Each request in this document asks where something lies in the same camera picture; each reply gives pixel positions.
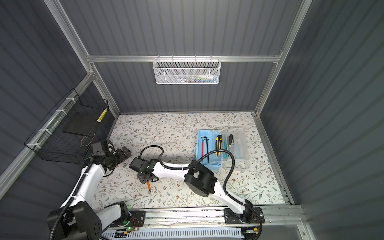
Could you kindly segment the red handled hex key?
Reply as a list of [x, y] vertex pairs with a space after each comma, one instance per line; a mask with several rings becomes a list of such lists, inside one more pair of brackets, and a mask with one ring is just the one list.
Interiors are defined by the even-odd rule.
[[204, 156], [204, 150], [205, 150], [204, 142], [205, 142], [205, 139], [202, 139], [202, 144], [201, 144], [201, 157]]

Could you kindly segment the yellow black utility knife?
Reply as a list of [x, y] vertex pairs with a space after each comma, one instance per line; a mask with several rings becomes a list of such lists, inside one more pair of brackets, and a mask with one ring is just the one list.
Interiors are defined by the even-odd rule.
[[[216, 150], [221, 149], [222, 141], [223, 141], [223, 136], [222, 135], [217, 135], [217, 137], [216, 137], [216, 144], [215, 144], [215, 149]], [[218, 158], [220, 156], [220, 154], [221, 154], [221, 152], [216, 152], [216, 157]]]

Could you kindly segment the black yellow screwdriver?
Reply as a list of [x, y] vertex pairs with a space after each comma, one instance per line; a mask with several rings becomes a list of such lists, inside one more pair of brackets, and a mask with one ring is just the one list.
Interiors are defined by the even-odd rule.
[[234, 135], [230, 134], [229, 135], [229, 141], [228, 141], [228, 146], [231, 147], [234, 141]]

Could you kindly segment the clear tool box lid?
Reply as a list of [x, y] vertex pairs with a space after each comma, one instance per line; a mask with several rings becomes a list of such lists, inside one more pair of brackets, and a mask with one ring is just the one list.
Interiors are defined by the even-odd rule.
[[250, 157], [248, 144], [246, 140], [246, 133], [240, 128], [225, 128], [221, 130], [223, 136], [222, 149], [224, 149], [224, 140], [229, 138], [229, 135], [234, 135], [234, 141], [230, 147], [230, 151], [235, 158], [235, 171], [245, 171], [250, 168]]

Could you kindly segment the blue plastic tool box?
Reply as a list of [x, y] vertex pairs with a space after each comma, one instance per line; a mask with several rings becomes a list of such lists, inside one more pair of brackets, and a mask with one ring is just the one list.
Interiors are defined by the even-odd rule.
[[[196, 161], [205, 154], [216, 149], [217, 136], [222, 136], [217, 130], [199, 130], [197, 134]], [[201, 161], [201, 164], [211, 171], [219, 170], [224, 156], [222, 153], [212, 154]]]

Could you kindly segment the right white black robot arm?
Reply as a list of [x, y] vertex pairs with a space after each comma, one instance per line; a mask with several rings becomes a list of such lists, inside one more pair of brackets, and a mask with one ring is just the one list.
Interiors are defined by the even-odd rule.
[[201, 197], [213, 197], [226, 204], [232, 214], [244, 223], [250, 223], [253, 217], [253, 205], [250, 201], [233, 196], [220, 184], [215, 174], [201, 163], [193, 161], [190, 164], [162, 164], [159, 160], [150, 161], [136, 157], [129, 168], [137, 172], [142, 184], [155, 182], [160, 178], [183, 181], [193, 193]]

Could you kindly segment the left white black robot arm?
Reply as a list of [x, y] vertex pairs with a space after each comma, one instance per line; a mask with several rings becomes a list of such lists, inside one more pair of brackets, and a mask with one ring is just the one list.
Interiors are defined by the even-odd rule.
[[94, 143], [92, 148], [71, 194], [59, 209], [48, 215], [50, 240], [98, 240], [110, 224], [126, 227], [132, 223], [124, 202], [111, 204], [98, 213], [89, 204], [106, 172], [114, 171], [132, 152], [127, 147], [115, 149], [109, 140]]

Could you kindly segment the black foam pad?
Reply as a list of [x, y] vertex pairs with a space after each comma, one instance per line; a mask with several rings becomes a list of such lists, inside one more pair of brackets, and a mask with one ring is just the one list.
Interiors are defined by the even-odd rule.
[[98, 117], [98, 114], [76, 113], [64, 126], [63, 132], [83, 137], [92, 136], [101, 124], [97, 122]]

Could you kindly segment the markers in white basket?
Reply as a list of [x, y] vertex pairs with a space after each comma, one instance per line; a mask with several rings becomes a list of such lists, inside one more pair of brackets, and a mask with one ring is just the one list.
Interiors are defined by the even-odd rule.
[[176, 79], [176, 82], [217, 84], [217, 83], [219, 83], [219, 76], [217, 76], [217, 75], [184, 76], [182, 78]]

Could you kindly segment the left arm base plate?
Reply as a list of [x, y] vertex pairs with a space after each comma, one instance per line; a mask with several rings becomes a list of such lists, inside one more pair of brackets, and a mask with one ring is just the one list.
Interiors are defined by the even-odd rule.
[[140, 228], [144, 226], [146, 218], [145, 211], [130, 211], [129, 217], [122, 217], [114, 222], [112, 222], [110, 228]]

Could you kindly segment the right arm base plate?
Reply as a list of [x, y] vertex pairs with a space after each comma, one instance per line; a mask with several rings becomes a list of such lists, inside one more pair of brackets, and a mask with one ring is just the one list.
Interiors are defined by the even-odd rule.
[[224, 209], [225, 223], [230, 224], [259, 224], [265, 223], [264, 213], [261, 208], [254, 207], [253, 210], [245, 209], [242, 214], [234, 213], [230, 208]]

